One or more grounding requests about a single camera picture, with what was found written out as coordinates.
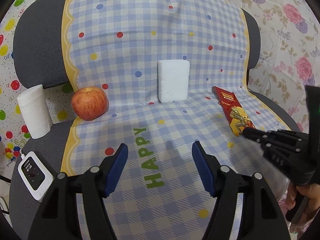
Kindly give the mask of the right hand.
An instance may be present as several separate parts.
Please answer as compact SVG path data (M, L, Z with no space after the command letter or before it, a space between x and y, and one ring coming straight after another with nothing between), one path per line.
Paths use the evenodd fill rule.
M319 185L308 184L305 186L296 186L294 183L290 182L287 188L287 196L285 200L286 206L289 210L291 210L295 206L296 196L298 192L301 195L309 198L308 205L299 221L299 223L306 223L307 221L311 220L319 210L319 206L320 206Z

